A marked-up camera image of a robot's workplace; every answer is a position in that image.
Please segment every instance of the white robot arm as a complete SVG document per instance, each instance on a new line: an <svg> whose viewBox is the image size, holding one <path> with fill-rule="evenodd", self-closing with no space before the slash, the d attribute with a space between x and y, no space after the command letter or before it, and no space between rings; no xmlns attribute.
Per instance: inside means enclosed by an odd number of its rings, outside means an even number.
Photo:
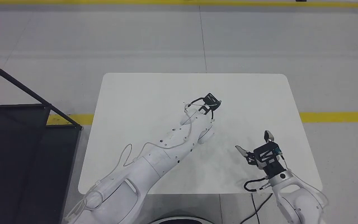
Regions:
<svg viewBox="0 0 358 224"><path fill-rule="evenodd" d="M268 179L268 183L263 185L260 190L269 186L272 187L277 206L289 223L319 223L323 209L318 200L320 197L307 187L306 183L295 176L291 170L282 167L279 158L281 157L284 160L284 157L279 145L274 142L274 137L269 131L265 131L264 139L266 144L255 149L253 153L236 146L236 149L246 158L248 164L256 165L266 173L265 179ZM244 188L249 192L256 192L256 189L246 187L251 182L253 181L246 182ZM299 189L283 196L281 190L291 185L296 185Z"/></svg>
<svg viewBox="0 0 358 224"><path fill-rule="evenodd" d="M199 110L186 109L196 101L203 100ZM151 187L174 166L180 163L196 146L203 144L213 134L213 111L221 104L212 94L194 100L185 108L180 126L153 145L151 151L140 156L127 169L114 169L98 181L78 203L69 216L73 224L132 224L137 218L144 198ZM260 189L272 187L280 211L292 224L317 224L323 207L318 195L307 188L290 170L279 163L282 152L274 142L274 137L265 131L266 144L249 152L236 146L250 165L264 170L268 183ZM255 192L256 189L244 188ZM298 190L282 195L281 190L289 185L297 185Z"/></svg>
<svg viewBox="0 0 358 224"><path fill-rule="evenodd" d="M187 108L203 100L199 110ZM212 94L199 98L185 108L180 126L153 144L151 151L140 156L122 171L114 171L86 194L82 210L72 215L70 223L132 224L152 186L180 163L196 146L214 134L213 111L221 104Z"/></svg>

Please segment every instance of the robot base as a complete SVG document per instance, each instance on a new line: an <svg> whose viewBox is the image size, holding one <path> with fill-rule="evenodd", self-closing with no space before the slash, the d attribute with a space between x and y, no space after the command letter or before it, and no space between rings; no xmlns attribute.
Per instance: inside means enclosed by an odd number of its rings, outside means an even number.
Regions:
<svg viewBox="0 0 358 224"><path fill-rule="evenodd" d="M213 224L207 220L195 217L170 217L154 221L150 224Z"/></svg>

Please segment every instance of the metal rod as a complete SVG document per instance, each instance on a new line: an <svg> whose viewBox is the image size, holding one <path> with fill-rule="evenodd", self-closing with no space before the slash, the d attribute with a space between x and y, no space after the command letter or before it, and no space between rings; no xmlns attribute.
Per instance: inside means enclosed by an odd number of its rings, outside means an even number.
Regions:
<svg viewBox="0 0 358 224"><path fill-rule="evenodd" d="M55 106L53 106L52 104L50 104L49 102L47 102L45 99L43 99L41 96L39 96L38 94L36 94L35 92L33 92L31 89L27 88L24 84L22 84L21 82L19 82L18 80L16 80L14 77L10 76L8 73L6 73L4 70L0 69L0 76L2 76L3 78L5 78L6 80L8 80L9 82L11 82L12 84L14 84L15 86L17 86L19 89L21 89L22 91L24 91L25 93L29 94L30 96L32 96L33 98L35 98L37 101L39 101L40 103L44 104L45 106L48 106L51 110L53 110L54 112L56 112L58 115L62 116L64 119L66 119L67 121L69 121L70 123L72 123L73 125L75 125L76 127L80 127L80 129L82 129L82 126L80 124L78 124L77 122L75 122L74 120L72 120L69 116L65 115L62 111L60 111L59 109L57 109Z"/></svg>

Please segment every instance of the concrete floor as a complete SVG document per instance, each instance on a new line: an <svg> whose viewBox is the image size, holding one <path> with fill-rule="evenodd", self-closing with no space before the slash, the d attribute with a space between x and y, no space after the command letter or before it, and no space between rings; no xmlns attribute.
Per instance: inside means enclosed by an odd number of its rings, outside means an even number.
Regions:
<svg viewBox="0 0 358 224"><path fill-rule="evenodd" d="M0 67L68 114L94 113L107 72L282 73L300 112L358 111L357 21L353 9L0 6ZM0 104L32 102L0 80ZM358 123L304 128L330 199L323 219L358 223ZM81 136L65 212L81 198L90 130ZM255 195L258 203L265 197ZM261 220L286 223L274 204ZM238 223L252 211L249 194L150 195L136 223L172 214Z"/></svg>

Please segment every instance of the yellow floor line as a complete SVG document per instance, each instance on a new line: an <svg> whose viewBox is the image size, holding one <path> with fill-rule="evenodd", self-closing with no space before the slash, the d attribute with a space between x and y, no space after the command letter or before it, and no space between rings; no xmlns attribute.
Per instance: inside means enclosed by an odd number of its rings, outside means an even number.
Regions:
<svg viewBox="0 0 358 224"><path fill-rule="evenodd" d="M358 122L358 112L303 112L300 116L302 123Z"/></svg>
<svg viewBox="0 0 358 224"><path fill-rule="evenodd" d="M93 114L70 114L73 120L80 125L92 125ZM343 123L358 122L358 112L302 112L300 113L302 123ZM51 114L47 121L48 125L70 124L60 115Z"/></svg>
<svg viewBox="0 0 358 224"><path fill-rule="evenodd" d="M358 8L357 2L275 2L235 0L0 0L0 4L179 4L201 6L340 7Z"/></svg>

